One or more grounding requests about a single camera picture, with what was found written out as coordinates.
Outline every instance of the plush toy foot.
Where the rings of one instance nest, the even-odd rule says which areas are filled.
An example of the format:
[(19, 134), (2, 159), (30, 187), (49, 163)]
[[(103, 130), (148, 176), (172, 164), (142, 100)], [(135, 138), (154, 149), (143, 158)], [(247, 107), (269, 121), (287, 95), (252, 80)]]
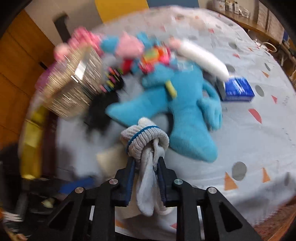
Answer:
[(138, 123), (142, 117), (150, 119), (157, 113), (167, 112), (168, 96), (163, 86), (146, 90), (139, 97), (107, 107), (106, 114), (124, 126)]
[(213, 142), (198, 106), (174, 112), (174, 128), (170, 147), (181, 155), (213, 162), (218, 150)]
[(221, 102), (213, 98), (201, 98), (197, 101), (202, 110), (205, 122), (214, 131), (222, 126), (222, 108)]

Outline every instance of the wall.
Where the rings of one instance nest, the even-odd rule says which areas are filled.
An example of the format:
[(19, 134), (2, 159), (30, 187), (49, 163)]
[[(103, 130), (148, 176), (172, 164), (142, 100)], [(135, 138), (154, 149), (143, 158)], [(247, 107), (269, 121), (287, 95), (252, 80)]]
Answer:
[(0, 39), (0, 149), (17, 142), (35, 83), (54, 45), (22, 11)]
[(25, 10), (54, 45), (62, 40), (53, 19), (62, 12), (69, 16), (67, 27), (70, 33), (79, 26), (90, 30), (102, 23), (94, 0), (33, 0)]
[[(207, 5), (212, 3), (212, 0), (198, 0), (200, 4), (200, 8), (207, 8)], [(257, 0), (237, 0), (237, 3), (248, 9), (251, 12), (251, 17), (250, 19), (254, 20), (256, 19), (256, 2)]]

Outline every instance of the table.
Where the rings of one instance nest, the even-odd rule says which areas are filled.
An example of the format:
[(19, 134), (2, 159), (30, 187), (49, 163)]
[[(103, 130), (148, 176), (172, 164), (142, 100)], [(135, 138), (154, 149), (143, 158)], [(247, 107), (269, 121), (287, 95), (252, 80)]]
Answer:
[(240, 25), (243, 29), (252, 30), (260, 35), (263, 35), (264, 37), (268, 38), (272, 44), (280, 44), (278, 40), (275, 40), (273, 37), (268, 35), (268, 31), (265, 28), (261, 27), (259, 24), (252, 21), (251, 19), (247, 19), (246, 17), (243, 17), (230, 11), (219, 10), (215, 8), (213, 9), (213, 11), (228, 17), (229, 19)]

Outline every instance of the yellow wall panel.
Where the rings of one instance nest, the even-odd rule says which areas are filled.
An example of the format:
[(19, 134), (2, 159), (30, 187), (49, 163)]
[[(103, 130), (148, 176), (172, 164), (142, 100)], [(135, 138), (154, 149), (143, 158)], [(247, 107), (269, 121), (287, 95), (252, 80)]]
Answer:
[(146, 0), (95, 0), (95, 2), (103, 23), (149, 8)]

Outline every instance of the blue plush toy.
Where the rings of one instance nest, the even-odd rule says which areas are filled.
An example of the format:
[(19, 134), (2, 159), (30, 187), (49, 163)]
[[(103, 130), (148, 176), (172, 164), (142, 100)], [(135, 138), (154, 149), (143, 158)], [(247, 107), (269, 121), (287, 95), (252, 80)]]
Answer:
[[(156, 39), (150, 40), (141, 33), (137, 38), (143, 42), (145, 49), (157, 44)], [(105, 52), (113, 45), (105, 39), (101, 45)], [(136, 125), (141, 117), (152, 118), (158, 113), (171, 112), (174, 117), (173, 131), (170, 135), (170, 147), (184, 156), (213, 162), (218, 151), (208, 127), (217, 130), (221, 127), (222, 111), (220, 98), (213, 86), (203, 79), (200, 67), (188, 61), (190, 68), (176, 69), (176, 59), (169, 66), (155, 64), (154, 71), (142, 80), (145, 88), (143, 94), (129, 102), (110, 105), (106, 112), (114, 120), (125, 126)], [(132, 71), (141, 71), (135, 60)], [(165, 83), (170, 80), (177, 91), (172, 98)], [(205, 90), (208, 97), (203, 97)]]

